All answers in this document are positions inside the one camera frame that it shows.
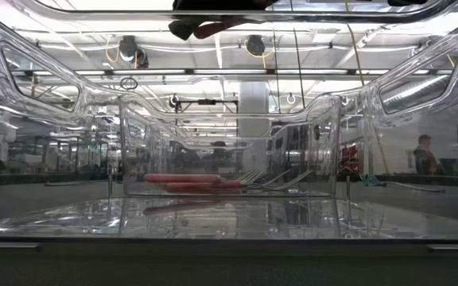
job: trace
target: white column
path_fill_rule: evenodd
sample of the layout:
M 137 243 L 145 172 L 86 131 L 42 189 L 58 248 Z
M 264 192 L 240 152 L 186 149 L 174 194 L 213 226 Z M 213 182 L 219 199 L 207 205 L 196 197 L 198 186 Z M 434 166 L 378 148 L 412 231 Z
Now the white column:
M 243 82 L 239 85 L 239 113 L 268 113 L 268 87 L 266 82 Z M 270 127 L 267 119 L 240 119 L 240 137 L 260 137 Z M 243 170 L 266 170 L 266 141 L 256 141 L 243 153 Z

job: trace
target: yellow cable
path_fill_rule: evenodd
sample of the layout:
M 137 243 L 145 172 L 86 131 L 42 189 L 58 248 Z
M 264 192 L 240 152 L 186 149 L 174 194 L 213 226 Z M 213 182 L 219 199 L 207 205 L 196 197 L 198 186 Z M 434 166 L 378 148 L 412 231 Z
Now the yellow cable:
M 425 45 L 426 45 L 427 47 L 429 47 L 430 42 L 431 42 L 431 40 L 428 40 L 428 41 L 425 43 Z M 447 54 L 446 56 L 448 57 L 448 61 L 449 61 L 450 64 L 452 65 L 452 68 L 454 68 L 454 67 L 455 67 L 455 63 L 453 62 L 452 57 L 451 57 L 449 54 Z
M 118 59 L 119 59 L 119 42 L 120 42 L 121 40 L 118 41 L 118 50 L 116 51 L 116 52 L 117 52 L 116 60 L 112 60 L 111 57 L 109 56 L 109 41 L 111 40 L 111 37 L 112 37 L 112 36 L 109 36 L 109 37 L 107 38 L 107 45 L 106 45 L 106 47 L 105 47 L 105 56 L 107 57 L 107 59 L 108 59 L 111 63 L 115 63 L 115 62 L 117 62 Z
M 450 64 L 452 64 L 452 68 L 455 67 L 455 64 L 453 63 L 452 57 L 450 55 L 446 55 L 448 57 L 448 60 L 450 61 Z
M 344 0 L 344 1 L 345 1 L 345 4 L 346 4 L 346 11 L 349 12 L 349 3 L 348 3 L 347 0 Z M 365 81 L 363 80 L 362 65 L 361 65 L 361 63 L 359 61 L 358 49 L 356 48 L 355 34 L 353 33 L 353 30 L 351 29 L 351 26 L 349 24 L 347 24 L 347 28 L 349 29 L 349 33 L 351 34 L 351 40 L 353 42 L 353 49 L 355 50 L 356 64 L 358 65 L 358 72 L 359 72 L 359 80 L 361 81 L 362 86 L 364 86 L 365 85 Z M 385 167 L 385 172 L 386 172 L 386 174 L 389 174 L 390 172 L 388 172 L 389 171 L 388 170 L 388 164 L 386 162 L 384 150 L 382 149 L 381 139 L 379 139 L 378 131 L 375 128 L 374 123 L 372 122 L 372 118 L 371 118 L 371 124 L 372 124 L 372 128 L 374 129 L 374 134 L 375 134 L 376 141 L 378 142 L 379 152 L 381 153 L 381 158 L 382 158 L 382 162 L 383 162 L 384 167 Z
M 249 52 L 248 48 L 246 47 L 246 44 L 247 44 L 247 43 L 248 43 L 248 40 L 245 40 L 245 43 L 243 43 L 243 45 L 245 46 L 246 52 L 247 52 L 249 55 L 253 56 L 253 57 L 262 58 L 262 66 L 266 69 L 266 61 L 265 61 L 265 58 L 268 57 L 269 55 L 271 55 L 271 54 L 274 52 L 274 50 L 271 50 L 270 52 L 268 52 L 268 53 L 265 54 L 265 55 L 256 56 L 256 55 L 253 55 L 251 52 Z

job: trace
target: man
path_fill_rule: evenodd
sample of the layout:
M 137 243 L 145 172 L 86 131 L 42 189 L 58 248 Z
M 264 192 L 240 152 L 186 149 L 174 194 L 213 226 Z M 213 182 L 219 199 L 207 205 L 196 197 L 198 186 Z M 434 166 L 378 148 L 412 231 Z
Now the man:
M 436 157 L 430 152 L 430 143 L 429 135 L 421 135 L 418 138 L 418 147 L 413 152 L 419 175 L 434 175 L 437 172 Z

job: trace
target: red object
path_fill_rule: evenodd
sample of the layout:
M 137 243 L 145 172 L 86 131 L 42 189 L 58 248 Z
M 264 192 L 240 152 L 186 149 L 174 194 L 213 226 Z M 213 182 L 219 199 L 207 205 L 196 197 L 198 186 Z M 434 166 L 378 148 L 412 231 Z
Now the red object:
M 218 175 L 188 174 L 147 174 L 144 180 L 152 183 L 217 183 L 222 178 Z

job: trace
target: gray floor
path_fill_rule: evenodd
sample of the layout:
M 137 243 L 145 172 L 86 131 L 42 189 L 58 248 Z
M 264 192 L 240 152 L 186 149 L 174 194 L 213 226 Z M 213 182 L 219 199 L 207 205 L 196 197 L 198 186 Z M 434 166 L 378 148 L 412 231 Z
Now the gray floor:
M 122 195 L 121 184 L 114 184 L 113 194 L 114 197 Z M 337 196 L 346 197 L 345 183 L 337 185 Z M 44 184 L 2 185 L 0 218 L 106 197 L 106 182 L 67 187 L 46 187 Z M 365 187 L 361 183 L 351 183 L 351 199 L 458 219 L 458 187 L 447 187 L 445 193 L 438 194 L 403 187 Z

